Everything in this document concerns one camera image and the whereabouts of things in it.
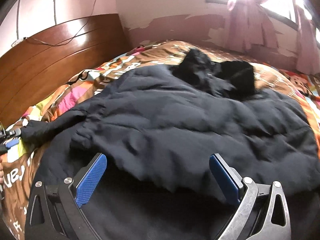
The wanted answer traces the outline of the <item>wooden headboard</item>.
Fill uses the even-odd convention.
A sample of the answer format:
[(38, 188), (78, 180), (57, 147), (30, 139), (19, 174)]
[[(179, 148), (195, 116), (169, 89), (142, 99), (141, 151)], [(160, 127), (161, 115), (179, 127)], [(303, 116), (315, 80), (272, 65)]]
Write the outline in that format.
[(118, 14), (71, 20), (26, 38), (1, 57), (2, 124), (17, 121), (78, 72), (131, 48)]

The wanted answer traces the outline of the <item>dark navy padded jacket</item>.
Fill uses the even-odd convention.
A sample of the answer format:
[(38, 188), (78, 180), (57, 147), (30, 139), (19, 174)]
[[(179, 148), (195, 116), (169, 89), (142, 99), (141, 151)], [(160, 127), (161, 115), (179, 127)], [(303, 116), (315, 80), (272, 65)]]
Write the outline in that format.
[(254, 83), (245, 61), (191, 49), (178, 65), (139, 67), (24, 143), (45, 152), (35, 181), (62, 184), (98, 153), (107, 168), (84, 215), (101, 239), (213, 239), (231, 217), (214, 153), (258, 184), (282, 184), (292, 239), (319, 238), (319, 157), (299, 102)]

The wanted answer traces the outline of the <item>pink curtain right panel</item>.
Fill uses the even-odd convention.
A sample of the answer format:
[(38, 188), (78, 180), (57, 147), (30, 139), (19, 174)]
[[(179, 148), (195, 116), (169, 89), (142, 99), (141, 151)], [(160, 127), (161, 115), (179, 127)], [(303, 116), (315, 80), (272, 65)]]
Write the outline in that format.
[(304, 9), (296, 5), (298, 41), (296, 70), (307, 75), (319, 73), (319, 52), (316, 41), (316, 27), (305, 15)]

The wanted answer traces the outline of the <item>pink curtain panel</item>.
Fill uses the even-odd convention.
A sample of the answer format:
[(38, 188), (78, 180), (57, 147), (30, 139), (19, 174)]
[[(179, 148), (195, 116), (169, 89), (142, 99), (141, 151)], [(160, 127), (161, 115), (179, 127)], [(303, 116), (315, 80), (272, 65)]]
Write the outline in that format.
[(316, 27), (305, 15), (304, 9), (296, 5), (298, 41), (296, 70), (307, 75), (319, 73), (319, 52), (316, 41)]
[(266, 10), (254, 0), (238, 0), (229, 6), (225, 48), (240, 53), (253, 46), (277, 49), (276, 30)]

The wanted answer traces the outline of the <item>pink curtain left panel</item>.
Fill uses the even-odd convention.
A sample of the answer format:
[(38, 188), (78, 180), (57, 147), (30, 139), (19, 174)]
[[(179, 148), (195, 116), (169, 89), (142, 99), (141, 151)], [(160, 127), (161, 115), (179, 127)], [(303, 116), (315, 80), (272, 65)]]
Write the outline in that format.
[(238, 0), (229, 6), (225, 48), (240, 53), (253, 46), (277, 49), (276, 30), (266, 10), (254, 0)]

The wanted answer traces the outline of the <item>colourful cartoon brown duvet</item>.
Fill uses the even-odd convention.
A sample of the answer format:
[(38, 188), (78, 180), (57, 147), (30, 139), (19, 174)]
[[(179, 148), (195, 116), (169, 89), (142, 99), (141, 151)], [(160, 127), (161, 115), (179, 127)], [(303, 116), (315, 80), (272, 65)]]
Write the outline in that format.
[[(30, 106), (20, 120), (10, 129), (25, 126), (28, 121), (51, 122), (75, 105), (98, 94), (111, 81), (121, 74), (138, 67), (153, 64), (179, 64), (193, 45), (183, 41), (164, 41), (138, 47), (103, 63), (95, 69), (85, 69), (60, 86), (46, 99)], [(314, 105), (319, 102), (315, 92), (319, 89), (319, 78), (296, 74), (288, 70), (277, 70), (254, 59), (233, 55), (221, 50), (204, 50), (217, 62), (244, 60), (254, 66), (255, 83), (258, 88), (270, 88), (296, 99), (306, 113), (313, 129), (316, 141), (319, 141), (319, 109)], [(24, 224), (27, 215), (29, 193), (32, 179), (40, 164), (47, 145), (39, 150), (29, 151), (23, 142), (19, 142), (2, 157), (4, 171), (3, 207), (4, 225), (9, 235), (1, 234), (1, 239), (24, 239)]]

